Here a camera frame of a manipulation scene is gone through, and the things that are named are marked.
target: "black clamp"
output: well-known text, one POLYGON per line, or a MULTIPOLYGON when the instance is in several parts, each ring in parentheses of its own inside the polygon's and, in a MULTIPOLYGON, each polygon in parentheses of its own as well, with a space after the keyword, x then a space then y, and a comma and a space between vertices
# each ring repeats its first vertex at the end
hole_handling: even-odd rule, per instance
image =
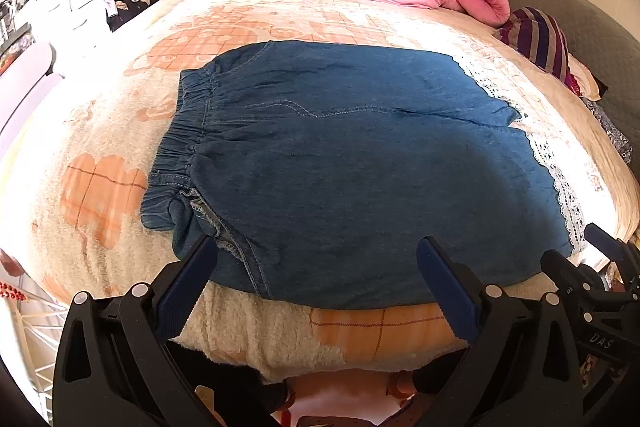
POLYGON ((217 260, 215 240, 203 235, 151 284, 110 299, 74 297, 54 374, 57 425, 221 427, 164 349, 182 331, 217 260))
POLYGON ((541 265, 558 292, 513 298, 453 263, 433 237, 420 241, 418 269, 471 348, 417 427, 566 427, 599 413, 640 353, 640 255, 595 225, 585 237, 616 261, 626 293, 605 291, 593 269, 550 250, 541 265), (585 353, 601 359, 589 385, 580 375, 585 353))

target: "denim fabric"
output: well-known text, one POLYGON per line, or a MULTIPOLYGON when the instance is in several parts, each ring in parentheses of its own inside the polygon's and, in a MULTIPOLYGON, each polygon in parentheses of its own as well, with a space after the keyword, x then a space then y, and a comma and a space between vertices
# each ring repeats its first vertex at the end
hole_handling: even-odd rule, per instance
POLYGON ((142 221, 224 249, 211 280, 326 309, 433 301, 415 247, 433 234, 485 282, 571 245, 517 113, 447 55, 251 44, 180 76, 142 221))

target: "red beads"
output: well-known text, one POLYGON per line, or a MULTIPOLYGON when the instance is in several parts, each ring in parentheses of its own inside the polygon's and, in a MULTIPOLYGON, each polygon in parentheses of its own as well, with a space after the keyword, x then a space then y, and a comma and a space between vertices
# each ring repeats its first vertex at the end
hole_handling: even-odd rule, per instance
POLYGON ((13 299, 16 301, 26 301, 27 296, 22 293, 18 288, 14 288, 6 282, 0 282, 0 297, 5 299, 13 299))

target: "drawer handle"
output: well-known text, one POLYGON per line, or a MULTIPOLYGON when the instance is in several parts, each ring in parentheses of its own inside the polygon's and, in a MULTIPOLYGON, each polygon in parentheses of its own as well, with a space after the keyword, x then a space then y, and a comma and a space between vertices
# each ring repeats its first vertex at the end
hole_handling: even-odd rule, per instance
POLYGON ((75 31, 77 30, 80 26, 82 26, 83 24, 86 24, 87 19, 84 19, 81 23, 79 23, 78 26, 74 26, 73 28, 71 28, 71 31, 75 31))

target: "striped pillow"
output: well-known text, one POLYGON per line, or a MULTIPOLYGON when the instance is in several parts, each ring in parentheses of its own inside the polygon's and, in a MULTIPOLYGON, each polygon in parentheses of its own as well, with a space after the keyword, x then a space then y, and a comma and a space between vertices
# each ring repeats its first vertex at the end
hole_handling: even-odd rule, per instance
POLYGON ((495 36, 541 70, 552 74, 575 94, 580 94, 569 71, 566 37, 553 17, 535 8, 521 8, 496 30, 495 36))

